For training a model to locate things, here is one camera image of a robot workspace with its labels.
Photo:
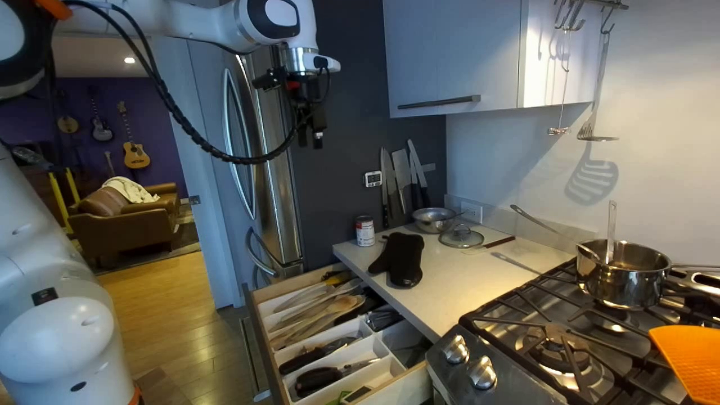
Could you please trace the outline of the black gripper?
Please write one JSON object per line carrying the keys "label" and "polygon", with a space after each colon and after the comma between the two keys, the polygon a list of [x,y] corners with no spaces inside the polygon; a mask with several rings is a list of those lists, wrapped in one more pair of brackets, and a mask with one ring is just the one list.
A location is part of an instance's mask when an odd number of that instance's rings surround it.
{"label": "black gripper", "polygon": [[290,100],[291,126],[302,145],[322,147],[325,135],[323,100],[329,86],[318,75],[286,80],[286,93]]}

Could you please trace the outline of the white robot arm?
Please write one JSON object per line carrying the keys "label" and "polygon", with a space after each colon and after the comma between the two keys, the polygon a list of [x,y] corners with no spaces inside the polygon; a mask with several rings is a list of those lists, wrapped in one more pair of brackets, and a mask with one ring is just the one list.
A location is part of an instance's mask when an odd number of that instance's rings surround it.
{"label": "white robot arm", "polygon": [[[0,91],[34,90],[51,33],[114,32],[142,63],[147,33],[249,54],[276,45],[275,80],[334,72],[317,46],[312,0],[0,0]],[[15,405],[138,405],[109,294],[8,152],[0,155],[0,383]]]}

